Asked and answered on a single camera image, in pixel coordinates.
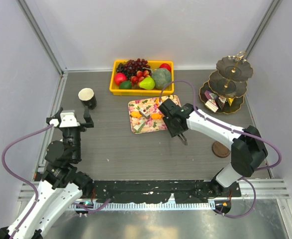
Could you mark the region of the metal serving tongs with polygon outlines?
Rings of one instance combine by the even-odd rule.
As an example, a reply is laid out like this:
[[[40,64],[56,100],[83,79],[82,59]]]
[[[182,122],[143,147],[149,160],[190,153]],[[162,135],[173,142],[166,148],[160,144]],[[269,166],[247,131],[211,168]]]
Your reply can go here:
[[[183,143],[183,145],[187,145],[188,144],[187,138],[184,136],[183,133],[180,133],[178,135],[178,138],[181,140],[181,142]]]

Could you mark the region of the floral serving tray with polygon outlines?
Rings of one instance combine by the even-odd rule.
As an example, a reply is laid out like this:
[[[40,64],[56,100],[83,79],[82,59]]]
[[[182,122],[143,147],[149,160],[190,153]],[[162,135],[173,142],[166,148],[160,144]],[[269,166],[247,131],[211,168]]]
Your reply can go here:
[[[141,133],[150,133],[150,132],[155,132],[155,131],[162,131],[162,130],[167,130],[167,127],[163,121],[163,114],[159,110],[159,105],[158,101],[165,101],[166,99],[171,99],[175,104],[181,105],[179,97],[176,95],[168,95],[168,96],[162,96],[161,98],[155,97],[155,98],[148,98],[148,99],[142,99],[142,100],[134,100],[130,101],[128,103],[128,114],[129,114],[129,119],[130,119],[130,127],[131,131],[134,134],[141,134]],[[144,108],[148,111],[150,114],[155,114],[159,113],[162,115],[161,120],[153,120],[151,117],[149,119],[144,118],[143,116],[141,118],[133,118],[130,114],[133,111],[139,112],[141,108]],[[140,132],[135,132],[133,127],[139,122],[139,121],[144,121],[145,125],[142,128]]]

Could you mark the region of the green white cake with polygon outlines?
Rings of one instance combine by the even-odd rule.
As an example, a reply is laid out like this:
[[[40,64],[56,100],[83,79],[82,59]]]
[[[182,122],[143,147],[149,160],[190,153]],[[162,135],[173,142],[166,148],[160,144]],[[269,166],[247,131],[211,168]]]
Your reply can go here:
[[[139,121],[134,127],[134,131],[135,132],[140,132],[142,130],[142,128],[144,127],[145,122],[144,121]]]

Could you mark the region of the yellow plastic fruit bin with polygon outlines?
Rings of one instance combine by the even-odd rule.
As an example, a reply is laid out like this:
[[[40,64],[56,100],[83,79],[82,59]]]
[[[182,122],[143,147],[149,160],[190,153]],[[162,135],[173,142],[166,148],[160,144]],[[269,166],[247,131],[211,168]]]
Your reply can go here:
[[[161,90],[145,90],[145,89],[120,89],[115,83],[116,68],[120,63],[125,63],[126,60],[115,60],[112,69],[112,75],[109,85],[109,90],[116,96],[153,96],[158,97]],[[172,61],[149,61],[151,67],[159,67],[161,64],[168,64],[171,67],[172,81],[174,81],[174,63]]]

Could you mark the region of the chocolate cake slice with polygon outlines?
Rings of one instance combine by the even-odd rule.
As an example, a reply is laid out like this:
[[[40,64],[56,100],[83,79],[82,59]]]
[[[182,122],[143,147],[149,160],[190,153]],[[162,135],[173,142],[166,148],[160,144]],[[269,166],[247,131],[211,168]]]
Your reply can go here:
[[[217,101],[216,101],[216,103],[217,103],[217,105],[218,105],[218,108],[219,108],[220,110],[222,110],[222,109],[224,108],[226,102],[227,102],[227,98],[225,98],[225,97],[221,97],[221,96],[219,96],[219,97],[217,98]]]

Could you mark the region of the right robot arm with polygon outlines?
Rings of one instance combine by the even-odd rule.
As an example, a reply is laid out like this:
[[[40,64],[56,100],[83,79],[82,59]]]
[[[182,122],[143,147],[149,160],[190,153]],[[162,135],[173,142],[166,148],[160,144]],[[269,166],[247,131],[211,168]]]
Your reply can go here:
[[[210,182],[209,189],[214,197],[225,195],[240,178],[252,176],[268,156],[259,131],[253,126],[232,126],[192,104],[180,107],[171,99],[159,102],[159,110],[171,137],[178,137],[184,145],[187,145],[184,132],[191,129],[213,138],[230,151],[230,163]]]

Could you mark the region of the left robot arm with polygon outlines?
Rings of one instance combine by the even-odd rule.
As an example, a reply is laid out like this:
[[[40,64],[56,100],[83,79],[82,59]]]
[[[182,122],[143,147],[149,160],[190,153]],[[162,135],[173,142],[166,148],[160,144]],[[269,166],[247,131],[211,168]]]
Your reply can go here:
[[[19,217],[0,229],[0,239],[42,239],[73,202],[92,195],[92,178],[75,166],[82,160],[81,132],[94,127],[88,107],[84,109],[84,119],[84,123],[78,122],[74,110],[63,108],[46,119],[48,128],[56,127],[62,132],[62,140],[47,146],[48,164],[38,186],[24,181],[34,189],[34,195]]]

